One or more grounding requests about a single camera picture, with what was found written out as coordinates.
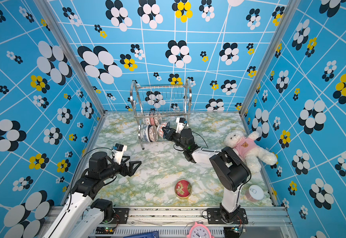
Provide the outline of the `dark blue patterned bowl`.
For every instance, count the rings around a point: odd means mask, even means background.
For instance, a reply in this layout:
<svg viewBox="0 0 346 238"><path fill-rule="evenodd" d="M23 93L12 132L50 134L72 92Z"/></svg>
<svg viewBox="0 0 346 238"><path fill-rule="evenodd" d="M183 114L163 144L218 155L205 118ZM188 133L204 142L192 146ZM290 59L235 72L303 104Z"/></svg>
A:
<svg viewBox="0 0 346 238"><path fill-rule="evenodd" d="M170 122L163 122L157 127L157 132L159 135L159 138L163 139L164 138L164 131L163 128L165 127L170 127Z"/></svg>

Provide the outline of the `blue floral white bowl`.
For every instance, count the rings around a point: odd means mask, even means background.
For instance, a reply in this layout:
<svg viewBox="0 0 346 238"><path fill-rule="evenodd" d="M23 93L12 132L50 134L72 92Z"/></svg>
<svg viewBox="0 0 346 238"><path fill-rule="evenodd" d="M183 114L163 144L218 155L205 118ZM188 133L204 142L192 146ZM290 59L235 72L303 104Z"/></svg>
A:
<svg viewBox="0 0 346 238"><path fill-rule="evenodd" d="M141 130L141 138L142 141L145 143L151 142L149 138L149 127L150 125L145 125L144 128Z"/></svg>

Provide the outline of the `black leaf patterned bowl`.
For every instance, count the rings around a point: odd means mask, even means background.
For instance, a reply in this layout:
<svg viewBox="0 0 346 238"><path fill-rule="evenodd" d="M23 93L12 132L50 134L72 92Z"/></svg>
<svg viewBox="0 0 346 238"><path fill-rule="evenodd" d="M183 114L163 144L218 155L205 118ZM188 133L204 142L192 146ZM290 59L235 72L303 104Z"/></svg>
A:
<svg viewBox="0 0 346 238"><path fill-rule="evenodd" d="M150 124L151 124L152 126L155 126L155 125L156 125L156 123L155 123L155 118L154 118L154 117L150 117Z"/></svg>

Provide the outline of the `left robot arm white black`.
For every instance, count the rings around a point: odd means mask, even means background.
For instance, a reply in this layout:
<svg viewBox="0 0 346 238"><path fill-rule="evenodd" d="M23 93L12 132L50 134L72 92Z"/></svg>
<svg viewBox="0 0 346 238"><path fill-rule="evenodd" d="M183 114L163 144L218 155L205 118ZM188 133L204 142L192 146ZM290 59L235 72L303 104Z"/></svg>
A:
<svg viewBox="0 0 346 238"><path fill-rule="evenodd" d="M108 155L95 152L89 158L89 166L73 186L61 212L43 234L43 238L87 238L102 222L120 223L110 200L96 199L108 179L118 175L133 176L141 161L130 161L129 156L115 151Z"/></svg>

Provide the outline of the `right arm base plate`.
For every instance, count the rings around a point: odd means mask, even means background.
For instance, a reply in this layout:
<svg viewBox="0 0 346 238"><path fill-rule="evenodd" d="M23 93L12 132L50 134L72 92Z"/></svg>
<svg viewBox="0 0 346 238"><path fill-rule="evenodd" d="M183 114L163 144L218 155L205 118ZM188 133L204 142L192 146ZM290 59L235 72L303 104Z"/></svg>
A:
<svg viewBox="0 0 346 238"><path fill-rule="evenodd" d="M232 213L220 208L208 208L207 212L209 224L247 225L249 223L244 208L236 209Z"/></svg>

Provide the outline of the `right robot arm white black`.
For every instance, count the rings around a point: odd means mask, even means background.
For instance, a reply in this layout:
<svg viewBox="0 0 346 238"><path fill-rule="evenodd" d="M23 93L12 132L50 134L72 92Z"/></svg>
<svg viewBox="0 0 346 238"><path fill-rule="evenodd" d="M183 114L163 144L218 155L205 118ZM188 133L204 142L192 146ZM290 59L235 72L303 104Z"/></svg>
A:
<svg viewBox="0 0 346 238"><path fill-rule="evenodd" d="M195 143L191 129L177 132L170 127L163 127L164 138L183 150L187 161L195 164L211 165L224 187L220 204L220 215L224 222L232 223L238 218L239 196L242 187L251 176L249 168L230 147L218 151L203 149Z"/></svg>

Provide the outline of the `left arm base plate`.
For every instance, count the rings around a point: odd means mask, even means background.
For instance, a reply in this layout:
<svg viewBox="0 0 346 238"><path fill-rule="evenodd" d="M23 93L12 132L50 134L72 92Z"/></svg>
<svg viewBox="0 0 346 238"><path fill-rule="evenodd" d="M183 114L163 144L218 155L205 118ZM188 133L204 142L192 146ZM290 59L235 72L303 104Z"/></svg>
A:
<svg viewBox="0 0 346 238"><path fill-rule="evenodd" d="M113 217L111 219L105 219L102 224L126 224L129 217L129 208L115 207L113 209Z"/></svg>

